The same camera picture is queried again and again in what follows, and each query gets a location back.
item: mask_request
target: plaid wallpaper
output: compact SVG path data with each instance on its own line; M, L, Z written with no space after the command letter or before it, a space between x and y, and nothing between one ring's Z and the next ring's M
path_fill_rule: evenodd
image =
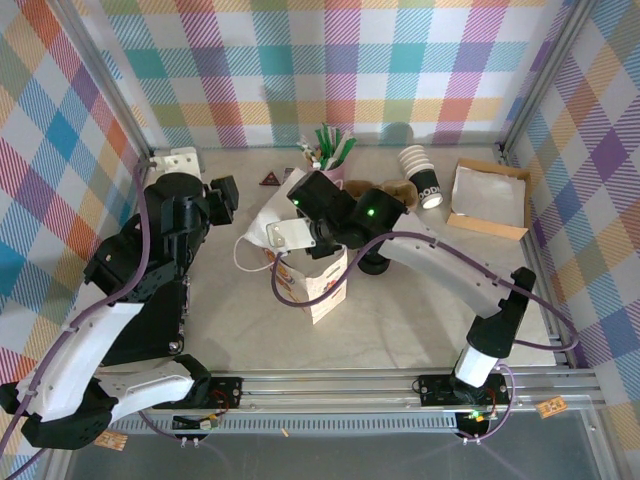
M558 301L640 478L640 2L598 4L516 154Z
M75 0L154 146L494 143L573 0Z
M1 1L0 383L33 368L94 247L128 218L137 158L45 0ZM33 450L14 435L8 453L0 478Z

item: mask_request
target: open cardboard box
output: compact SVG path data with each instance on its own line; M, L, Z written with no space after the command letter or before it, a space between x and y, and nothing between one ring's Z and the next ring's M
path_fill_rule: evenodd
M488 220L481 220L479 218L469 217L467 215L457 215L453 210L449 213L448 225L454 227L466 228L467 230L474 230L476 232L489 233L491 235L497 235L499 237L510 238L512 240L520 240L525 233L531 228L531 207L529 206L529 199L531 198L531 174L528 170L522 170L520 168L505 167L498 165L497 163L481 162L479 160L471 160L468 158L461 158L458 160L458 166L466 167L471 170L484 173L497 173L501 175L507 175L509 177L515 177L519 180L525 181L525 198L524 198L524 227L512 227L510 225L503 225L501 223L494 223Z

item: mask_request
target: triangular sign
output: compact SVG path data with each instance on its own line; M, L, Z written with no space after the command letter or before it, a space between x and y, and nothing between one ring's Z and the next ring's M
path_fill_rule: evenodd
M264 177L264 180L260 182L260 185L266 185L268 187L279 187L280 182L278 181L278 177L273 172L269 172L269 175Z

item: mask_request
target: beige table surface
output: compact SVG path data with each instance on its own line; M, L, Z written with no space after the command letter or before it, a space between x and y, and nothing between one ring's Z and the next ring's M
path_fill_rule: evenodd
M401 178L400 148L363 147L350 158L347 178L383 181ZM445 202L420 217L467 252L510 269L524 265L517 242L445 224L458 158L495 161L490 148L430 148ZM191 315L185 352L210 369L315 369L451 367L465 344L473 312L433 278L393 263L380 277L356 270L347 299L315 326L302 311L276 301L269 272L245 273L232 260L234 241L276 191L258 183L270 170L304 167L294 149L205 151L203 179L234 175L240 208L233 225L212 228L191 270ZM262 253L242 242L239 261L264 264ZM518 338L548 344L537 305L527 310ZM514 366L553 365L549 352L516 346Z

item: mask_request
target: cardboard box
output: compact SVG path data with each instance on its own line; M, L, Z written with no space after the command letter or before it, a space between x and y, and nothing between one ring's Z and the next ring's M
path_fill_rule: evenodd
M275 260L271 250L264 249L270 262ZM313 260L303 250L291 252L278 265L277 280L280 293L294 302L306 302L318 298L331 288L347 269L347 249L343 248L330 257ZM311 316L315 325L327 313L347 298L347 281L326 300L311 308L301 308Z
M520 168L505 167L498 165L497 163L481 162L479 160L471 160L467 158L461 158L458 160L458 166L466 167L471 170L484 173L497 173L501 175L507 175L509 177L515 177L519 180L525 181L525 198L524 198L524 227L512 227L510 225L503 225L501 223L494 223L479 218L469 217L466 215L457 215L453 210L449 213L448 225L454 227L466 228L467 230L474 230L476 232L489 233L491 235L497 235L499 237L510 238L512 240L520 240L525 233L531 228L531 207L529 206L529 199L531 198L531 174L528 170L522 170Z

